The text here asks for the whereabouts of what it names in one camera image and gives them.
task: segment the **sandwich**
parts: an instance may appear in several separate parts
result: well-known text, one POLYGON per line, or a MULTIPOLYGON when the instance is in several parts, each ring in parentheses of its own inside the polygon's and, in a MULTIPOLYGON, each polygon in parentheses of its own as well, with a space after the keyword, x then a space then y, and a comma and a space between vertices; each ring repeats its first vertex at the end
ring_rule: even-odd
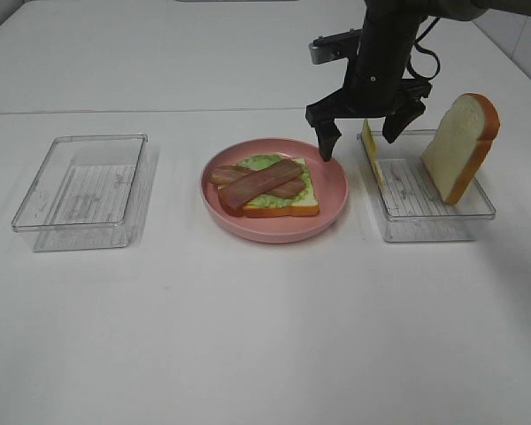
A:
POLYGON ((483 95, 465 93, 444 114, 421 159, 442 201, 454 205, 465 193, 497 136, 499 118, 483 95))
POLYGON ((254 155, 214 168, 209 180, 217 185, 219 201, 232 215, 267 218, 319 213, 304 158, 254 155))

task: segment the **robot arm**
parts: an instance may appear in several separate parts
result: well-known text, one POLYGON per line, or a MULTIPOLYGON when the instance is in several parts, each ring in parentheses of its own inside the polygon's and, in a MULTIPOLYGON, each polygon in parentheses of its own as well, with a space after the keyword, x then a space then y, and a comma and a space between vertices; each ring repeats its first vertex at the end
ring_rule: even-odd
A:
POLYGON ((488 8, 531 16, 531 0, 366 0, 361 30, 315 40, 313 63, 347 58, 342 88, 306 108, 325 160, 340 131, 335 119, 386 117, 383 135, 393 143, 425 111, 426 79, 403 79, 419 25, 428 16, 472 20, 488 8))

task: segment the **bacon strip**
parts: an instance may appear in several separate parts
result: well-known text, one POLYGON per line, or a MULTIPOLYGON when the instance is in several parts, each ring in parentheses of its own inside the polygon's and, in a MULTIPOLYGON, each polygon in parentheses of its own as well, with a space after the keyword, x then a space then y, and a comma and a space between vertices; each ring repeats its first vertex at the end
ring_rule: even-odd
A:
MULTIPOLYGON (((251 173, 254 173, 254 171, 245 166, 217 166, 211 170, 209 182, 213 184, 229 184, 238 180, 240 177, 251 173)), ((291 199, 304 188, 305 184, 303 180, 296 177, 289 182, 268 190, 266 194, 282 197, 284 199, 291 199)))
POLYGON ((237 210, 252 198, 288 182, 303 172, 303 168, 291 159, 282 159, 263 170, 244 175, 219 189, 220 201, 237 210))
POLYGON ((217 166, 211 170, 209 182, 213 184, 229 184, 250 173, 253 173, 253 171, 245 166, 217 166))

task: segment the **pink plate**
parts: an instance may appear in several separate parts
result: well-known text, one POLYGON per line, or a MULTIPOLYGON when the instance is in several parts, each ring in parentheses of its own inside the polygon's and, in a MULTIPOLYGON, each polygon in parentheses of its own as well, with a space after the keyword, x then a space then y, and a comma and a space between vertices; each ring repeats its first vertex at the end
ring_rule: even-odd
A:
POLYGON ((346 175, 336 159, 323 162, 316 146, 291 139, 255 139, 231 146, 212 158, 201 175, 203 201, 214 220, 235 235, 264 243, 290 243, 317 235, 336 220, 348 198, 346 175), (220 205, 216 186, 208 182, 215 166, 234 164, 251 155, 277 153, 305 158, 320 212, 314 217, 252 219, 227 214, 220 205))

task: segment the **white table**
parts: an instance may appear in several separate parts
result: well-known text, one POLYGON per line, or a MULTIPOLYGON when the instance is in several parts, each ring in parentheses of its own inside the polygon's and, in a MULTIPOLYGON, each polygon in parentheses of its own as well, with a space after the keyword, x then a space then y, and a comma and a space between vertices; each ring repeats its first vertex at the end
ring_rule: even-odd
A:
MULTIPOLYGON (((29 2, 0 27, 0 112, 302 108, 346 66, 312 65, 308 44, 364 13, 360 0, 29 2)), ((466 91, 531 104, 531 81, 474 24, 445 20, 424 44, 442 59, 429 108, 466 91)))
POLYGON ((0 424, 531 424, 531 107, 498 110, 496 220, 396 245, 357 121, 335 149, 342 216, 272 246, 217 227, 198 178, 241 140, 314 143, 303 111, 0 116, 0 424), (160 149, 140 243, 32 253, 10 220, 52 139, 128 132, 160 149))

